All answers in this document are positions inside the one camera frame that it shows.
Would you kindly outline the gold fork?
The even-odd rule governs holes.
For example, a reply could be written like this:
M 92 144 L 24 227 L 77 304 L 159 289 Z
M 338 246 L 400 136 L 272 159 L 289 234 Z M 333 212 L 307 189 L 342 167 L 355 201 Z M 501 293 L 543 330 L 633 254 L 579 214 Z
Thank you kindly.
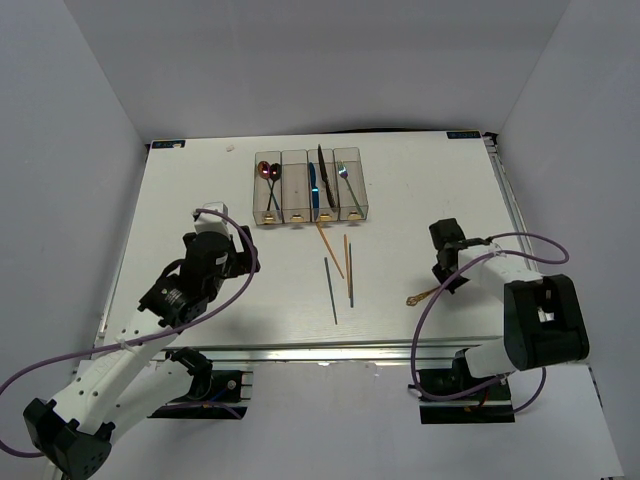
M 436 287 L 431 288 L 431 289 L 429 289 L 429 290 L 426 290 L 426 291 L 420 292 L 420 293 L 418 293 L 418 294 L 415 294 L 415 295 L 409 296 L 409 297 L 407 297 L 407 298 L 406 298 L 405 304 L 406 304 L 407 306 L 411 306 L 411 307 L 416 306 L 416 305 L 417 305 L 417 304 L 419 304 L 421 301 L 423 301 L 423 300 L 425 300 L 425 299 L 429 298 L 429 297 L 430 297 L 432 294 L 434 294 L 438 289 L 439 289 L 439 287 L 438 287 L 438 286 L 436 286 Z

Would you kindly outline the rainbow spoon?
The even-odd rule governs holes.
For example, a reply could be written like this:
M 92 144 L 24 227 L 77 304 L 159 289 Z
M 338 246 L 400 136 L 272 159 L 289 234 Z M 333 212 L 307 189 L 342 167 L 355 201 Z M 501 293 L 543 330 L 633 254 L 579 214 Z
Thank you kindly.
M 272 203 L 271 166 L 267 161 L 261 161 L 257 168 L 259 176 L 267 182 L 267 186 L 269 187 L 267 209 L 270 210 Z

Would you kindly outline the black spoon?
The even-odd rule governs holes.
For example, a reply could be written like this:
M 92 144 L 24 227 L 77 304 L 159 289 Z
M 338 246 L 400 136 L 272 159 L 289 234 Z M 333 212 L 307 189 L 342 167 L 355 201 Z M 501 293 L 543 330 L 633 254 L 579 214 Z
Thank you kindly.
M 270 185 L 270 201 L 274 203 L 277 210 L 280 209 L 278 200 L 276 199 L 275 187 L 282 175 L 282 168 L 279 163 L 273 163 L 270 165 L 269 178 L 271 180 Z

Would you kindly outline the blue knife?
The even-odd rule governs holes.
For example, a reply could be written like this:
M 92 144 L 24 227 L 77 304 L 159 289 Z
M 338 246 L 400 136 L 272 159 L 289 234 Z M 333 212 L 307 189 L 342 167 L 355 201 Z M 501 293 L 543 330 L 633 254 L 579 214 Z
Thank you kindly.
M 308 171 L 311 192 L 311 207 L 314 214 L 317 214 L 317 210 L 319 209 L 319 189 L 317 186 L 315 166 L 311 162 L 308 163 Z

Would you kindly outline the rainbow fork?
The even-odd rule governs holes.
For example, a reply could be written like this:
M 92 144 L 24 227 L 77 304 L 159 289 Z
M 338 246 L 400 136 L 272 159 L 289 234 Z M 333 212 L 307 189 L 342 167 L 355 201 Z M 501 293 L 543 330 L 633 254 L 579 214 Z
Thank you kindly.
M 337 161 L 337 166 L 338 166 L 338 174 L 345 181 L 345 183 L 347 185 L 347 189 L 348 189 L 348 191 L 349 191 L 349 193 L 350 193 L 350 195 L 352 197 L 353 203 L 354 203 L 354 205 L 356 207 L 356 211 L 358 212 L 358 215 L 361 218 L 363 218 L 364 217 L 364 213 L 363 213 L 363 210 L 362 210 L 362 208 L 360 206 L 360 203 L 359 203 L 359 201 L 358 201 L 358 199 L 357 199 L 357 197 L 356 197 L 356 195 L 355 195 L 355 193 L 353 191 L 353 188 L 352 188 L 352 186 L 350 184 L 349 173 L 348 173 L 348 170 L 346 168 L 346 165 L 345 165 L 344 162 L 338 160 Z

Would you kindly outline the black knife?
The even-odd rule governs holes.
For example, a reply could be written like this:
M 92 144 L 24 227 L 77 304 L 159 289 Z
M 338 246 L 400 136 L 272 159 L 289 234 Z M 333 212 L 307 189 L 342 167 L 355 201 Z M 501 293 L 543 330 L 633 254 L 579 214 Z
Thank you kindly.
M 325 191 L 326 191 L 326 196 L 327 196 L 327 201 L 329 203 L 329 206 L 332 210 L 336 210 L 337 205 L 336 205 L 336 201 L 333 195 L 333 191 L 331 188 L 331 182 L 329 179 L 329 175 L 328 175 L 328 171 L 327 171 L 327 167 L 326 167 L 326 161 L 324 159 L 324 154 L 323 154 L 323 150 L 320 144 L 318 144 L 317 146 L 317 156 L 318 156 L 318 162 L 319 162 L 319 167 L 320 167 L 320 174 L 321 174 L 321 179 L 325 185 Z

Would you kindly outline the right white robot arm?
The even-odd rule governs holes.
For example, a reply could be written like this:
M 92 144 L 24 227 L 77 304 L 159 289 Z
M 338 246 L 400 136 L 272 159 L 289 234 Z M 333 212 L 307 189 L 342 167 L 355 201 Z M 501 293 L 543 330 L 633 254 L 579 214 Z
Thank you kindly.
M 433 223 L 429 232 L 437 251 L 432 272 L 447 292 L 472 283 L 503 305 L 502 336 L 452 361 L 449 378 L 459 396 L 477 397 L 492 377 L 587 358 L 590 342 L 568 276 L 521 265 L 493 237 L 466 237 L 454 218 Z

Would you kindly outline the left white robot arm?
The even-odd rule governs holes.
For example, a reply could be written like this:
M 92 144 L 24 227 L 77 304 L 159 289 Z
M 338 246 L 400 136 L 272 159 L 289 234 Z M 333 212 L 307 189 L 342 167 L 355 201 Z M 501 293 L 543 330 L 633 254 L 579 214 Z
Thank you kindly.
M 34 446 L 70 479 L 88 479 L 115 442 L 165 404 L 198 402 L 213 383 L 212 363 L 190 347 L 170 354 L 150 376 L 139 373 L 200 317 L 227 279 L 257 272 L 249 227 L 237 251 L 227 227 L 213 223 L 184 235 L 184 258 L 171 262 L 139 301 L 116 351 L 105 354 L 49 401 L 32 400 L 23 417 Z

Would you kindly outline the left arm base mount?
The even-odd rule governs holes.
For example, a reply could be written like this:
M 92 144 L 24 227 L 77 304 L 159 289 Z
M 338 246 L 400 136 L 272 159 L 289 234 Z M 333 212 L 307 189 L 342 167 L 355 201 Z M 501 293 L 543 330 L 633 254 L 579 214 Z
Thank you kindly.
M 211 360 L 190 390 L 152 413 L 150 419 L 242 420 L 251 398 L 252 377 L 239 368 L 217 369 Z

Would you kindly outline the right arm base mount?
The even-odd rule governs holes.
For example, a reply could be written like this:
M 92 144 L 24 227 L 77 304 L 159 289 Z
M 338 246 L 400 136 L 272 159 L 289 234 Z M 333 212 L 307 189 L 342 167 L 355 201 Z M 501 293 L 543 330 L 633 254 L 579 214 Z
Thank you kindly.
M 474 378 L 461 360 L 454 360 L 448 368 L 420 369 L 417 380 L 408 389 L 418 395 L 422 425 L 515 422 L 507 381 Z

